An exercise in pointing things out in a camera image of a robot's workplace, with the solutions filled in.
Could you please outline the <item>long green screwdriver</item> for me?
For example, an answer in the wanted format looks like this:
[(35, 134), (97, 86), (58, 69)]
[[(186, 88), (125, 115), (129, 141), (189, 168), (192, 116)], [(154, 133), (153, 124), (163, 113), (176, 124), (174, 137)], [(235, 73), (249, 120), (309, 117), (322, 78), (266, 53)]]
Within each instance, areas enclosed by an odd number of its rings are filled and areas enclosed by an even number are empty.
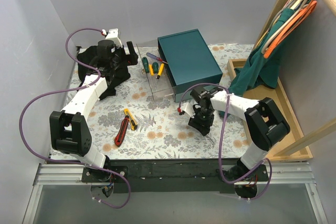
[(150, 88), (152, 88), (152, 85), (151, 85), (151, 82), (150, 82), (150, 76), (149, 76), (149, 74), (150, 74), (149, 62), (148, 62), (147, 57), (142, 58), (142, 63), (143, 63), (143, 67), (144, 67), (146, 77), (147, 77), (148, 82), (149, 82), (149, 86), (150, 86)]

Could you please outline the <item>orange handle screwdriver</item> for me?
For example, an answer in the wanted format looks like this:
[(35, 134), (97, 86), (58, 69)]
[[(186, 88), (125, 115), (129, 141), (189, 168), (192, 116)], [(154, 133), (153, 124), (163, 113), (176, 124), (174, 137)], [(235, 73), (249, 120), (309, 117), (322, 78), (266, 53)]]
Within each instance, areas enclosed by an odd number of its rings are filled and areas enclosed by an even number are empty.
[(154, 91), (157, 91), (156, 83), (155, 83), (155, 80), (154, 80), (154, 70), (153, 70), (153, 67), (152, 67), (151, 64), (149, 64), (149, 70), (150, 70), (150, 75), (152, 77), (152, 81), (153, 81), (153, 84), (154, 84)]

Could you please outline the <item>blue red screwdriver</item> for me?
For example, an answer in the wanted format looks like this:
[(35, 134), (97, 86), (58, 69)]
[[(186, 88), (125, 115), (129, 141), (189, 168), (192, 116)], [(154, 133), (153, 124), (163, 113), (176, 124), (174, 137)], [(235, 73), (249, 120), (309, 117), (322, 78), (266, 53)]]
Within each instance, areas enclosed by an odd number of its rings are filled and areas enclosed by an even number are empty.
[(154, 59), (154, 60), (156, 60), (156, 61), (159, 61), (159, 62), (162, 62), (162, 63), (164, 63), (164, 64), (167, 64), (166, 61), (162, 60), (161, 58), (157, 57), (156, 55), (154, 55), (154, 54), (152, 54), (152, 53), (147, 52), (147, 53), (146, 53), (146, 56), (149, 57), (149, 58), (152, 58), (152, 59)]

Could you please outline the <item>stubby green screwdriver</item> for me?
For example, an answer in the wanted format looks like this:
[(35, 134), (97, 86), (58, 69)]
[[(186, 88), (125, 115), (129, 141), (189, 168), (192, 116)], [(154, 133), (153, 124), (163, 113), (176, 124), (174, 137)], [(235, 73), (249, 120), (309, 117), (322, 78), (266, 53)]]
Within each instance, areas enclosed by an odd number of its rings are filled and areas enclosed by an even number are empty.
[(155, 75), (155, 77), (156, 77), (156, 75), (157, 75), (157, 73), (158, 73), (158, 70), (159, 70), (159, 64), (158, 64), (157, 62), (154, 62), (154, 63), (152, 64), (152, 67), (153, 67), (153, 70), (154, 70), (154, 75)]

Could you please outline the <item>yellow black screwdriver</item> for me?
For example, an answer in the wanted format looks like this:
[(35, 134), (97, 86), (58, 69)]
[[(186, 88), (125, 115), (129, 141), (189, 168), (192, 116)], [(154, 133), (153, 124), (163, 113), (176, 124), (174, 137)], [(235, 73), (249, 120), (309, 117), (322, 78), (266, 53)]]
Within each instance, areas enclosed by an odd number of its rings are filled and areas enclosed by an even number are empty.
[(157, 73), (157, 75), (156, 75), (156, 78), (157, 78), (158, 80), (160, 79), (160, 77), (161, 77), (161, 75), (162, 75), (162, 73), (163, 73), (164, 65), (165, 65), (164, 63), (160, 64), (158, 73)]

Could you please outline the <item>clear acrylic drawer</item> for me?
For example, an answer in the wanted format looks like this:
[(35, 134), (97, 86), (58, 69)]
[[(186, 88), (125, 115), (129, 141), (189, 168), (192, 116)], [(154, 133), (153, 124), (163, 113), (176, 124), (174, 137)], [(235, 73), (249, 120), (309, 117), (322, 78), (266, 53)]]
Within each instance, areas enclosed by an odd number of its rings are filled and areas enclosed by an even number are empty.
[(154, 100), (173, 97), (174, 86), (167, 74), (167, 65), (159, 53), (158, 41), (151, 40), (136, 44), (140, 66), (150, 87)]

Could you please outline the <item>teal drawer box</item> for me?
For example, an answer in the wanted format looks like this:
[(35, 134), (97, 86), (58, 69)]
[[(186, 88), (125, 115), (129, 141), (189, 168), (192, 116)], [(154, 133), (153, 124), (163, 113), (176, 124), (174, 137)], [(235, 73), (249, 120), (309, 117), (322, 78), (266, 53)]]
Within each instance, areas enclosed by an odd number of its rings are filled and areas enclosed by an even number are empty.
[(176, 103), (190, 99), (189, 92), (183, 93), (195, 84), (207, 83), (209, 89), (220, 83), (223, 72), (198, 29), (161, 36), (157, 43)]

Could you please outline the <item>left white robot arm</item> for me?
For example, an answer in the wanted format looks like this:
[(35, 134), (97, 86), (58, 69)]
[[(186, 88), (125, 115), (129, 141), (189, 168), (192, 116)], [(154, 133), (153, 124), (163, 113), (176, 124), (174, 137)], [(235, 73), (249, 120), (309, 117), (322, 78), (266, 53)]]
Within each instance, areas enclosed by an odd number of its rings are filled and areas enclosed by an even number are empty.
[(81, 89), (60, 112), (49, 117), (52, 148), (95, 166), (89, 172), (100, 182), (112, 177), (110, 160), (93, 145), (87, 120), (98, 100), (114, 96), (116, 86), (130, 78), (128, 67), (137, 65), (138, 58), (131, 41), (119, 46), (104, 39), (79, 53)]

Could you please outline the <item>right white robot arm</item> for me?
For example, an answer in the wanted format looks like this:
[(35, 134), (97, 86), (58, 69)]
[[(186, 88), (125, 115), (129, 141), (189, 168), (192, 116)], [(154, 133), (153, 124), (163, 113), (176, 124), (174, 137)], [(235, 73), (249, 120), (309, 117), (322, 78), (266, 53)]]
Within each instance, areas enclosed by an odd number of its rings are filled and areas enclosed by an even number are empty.
[(198, 84), (189, 91), (195, 104), (181, 102), (178, 112), (188, 114), (189, 126), (203, 136), (210, 132), (215, 111), (223, 111), (224, 119), (234, 115), (247, 124), (251, 137), (248, 149), (229, 170), (219, 168), (222, 181), (228, 184), (251, 180), (269, 151), (290, 133), (287, 120), (271, 98), (246, 99), (229, 93), (228, 89), (220, 85), (208, 91)]

